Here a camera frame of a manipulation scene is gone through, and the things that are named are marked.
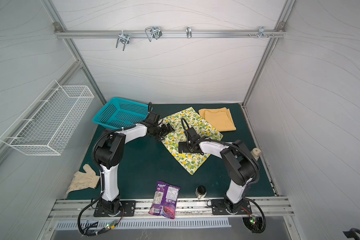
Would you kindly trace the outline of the green floral skirt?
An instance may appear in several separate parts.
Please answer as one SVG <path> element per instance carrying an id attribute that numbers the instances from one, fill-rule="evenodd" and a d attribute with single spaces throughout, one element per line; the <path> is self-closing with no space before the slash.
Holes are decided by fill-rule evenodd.
<path id="1" fill-rule="evenodd" d="M 186 141 L 186 135 L 181 124 L 181 118 L 185 118 L 189 126 L 193 127 L 202 137 L 220 141 L 223 138 L 223 134 L 204 120 L 192 107 L 164 118 L 164 123 L 170 124 L 174 131 L 166 135 L 162 143 L 176 161 L 184 167 L 190 175 L 193 175 L 210 155 L 179 153 L 179 142 Z"/>

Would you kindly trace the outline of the yellow skirt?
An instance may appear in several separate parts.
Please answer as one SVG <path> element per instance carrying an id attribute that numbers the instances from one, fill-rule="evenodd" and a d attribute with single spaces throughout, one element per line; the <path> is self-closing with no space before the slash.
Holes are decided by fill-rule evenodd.
<path id="1" fill-rule="evenodd" d="M 230 109 L 200 109 L 199 115 L 219 132 L 231 132 L 237 129 Z"/>

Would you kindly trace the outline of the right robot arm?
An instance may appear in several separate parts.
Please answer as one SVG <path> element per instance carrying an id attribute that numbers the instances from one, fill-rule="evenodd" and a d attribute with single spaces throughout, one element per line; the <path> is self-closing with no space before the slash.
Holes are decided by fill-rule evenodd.
<path id="1" fill-rule="evenodd" d="M 213 140 L 200 136 L 190 127 L 185 118 L 181 124 L 186 141 L 179 142 L 179 153 L 209 154 L 223 160 L 231 179 L 229 189 L 223 199 L 212 199 L 208 207 L 213 215 L 236 215 L 245 212 L 245 227 L 253 234 L 265 231 L 267 222 L 263 210 L 252 199 L 246 197 L 251 185 L 260 179 L 259 164 L 244 142 L 237 140 L 232 143 Z"/>

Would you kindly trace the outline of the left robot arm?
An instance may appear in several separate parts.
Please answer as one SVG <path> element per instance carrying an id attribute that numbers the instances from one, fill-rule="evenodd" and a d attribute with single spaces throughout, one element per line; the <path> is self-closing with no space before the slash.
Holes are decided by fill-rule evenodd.
<path id="1" fill-rule="evenodd" d="M 120 129 L 105 130 L 98 138 L 92 149 L 92 160 L 100 171 L 101 192 L 99 196 L 84 207 L 78 216 L 78 230 L 82 236 L 92 237 L 104 234 L 116 227 L 122 220 L 125 208 L 120 200 L 120 190 L 118 187 L 118 167 L 122 161 L 125 145 L 133 140 L 145 136 L 152 136 L 161 142 L 175 130 L 171 124 L 164 124 L 160 115 L 152 112 L 152 103 L 148 104 L 148 115 L 143 121 L 133 124 L 130 127 Z M 100 230 L 90 232 L 96 224 L 82 227 L 81 217 L 84 211 L 96 206 L 97 213 L 103 213 L 111 217 L 121 215 L 119 220 L 115 220 Z"/>

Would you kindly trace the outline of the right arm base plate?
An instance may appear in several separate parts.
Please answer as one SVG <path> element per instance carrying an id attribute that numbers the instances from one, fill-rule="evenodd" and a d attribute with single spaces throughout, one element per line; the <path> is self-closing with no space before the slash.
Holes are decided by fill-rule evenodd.
<path id="1" fill-rule="evenodd" d="M 250 202 L 244 199 L 236 204 L 228 199 L 212 199 L 208 206 L 211 207 L 213 215 L 252 215 Z"/>

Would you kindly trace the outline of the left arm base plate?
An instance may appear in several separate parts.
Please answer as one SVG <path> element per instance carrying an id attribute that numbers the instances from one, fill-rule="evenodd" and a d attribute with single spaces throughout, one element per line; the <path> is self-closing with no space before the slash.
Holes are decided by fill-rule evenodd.
<path id="1" fill-rule="evenodd" d="M 119 201 L 112 209 L 97 203 L 94 217 L 133 217 L 135 214 L 136 201 Z"/>

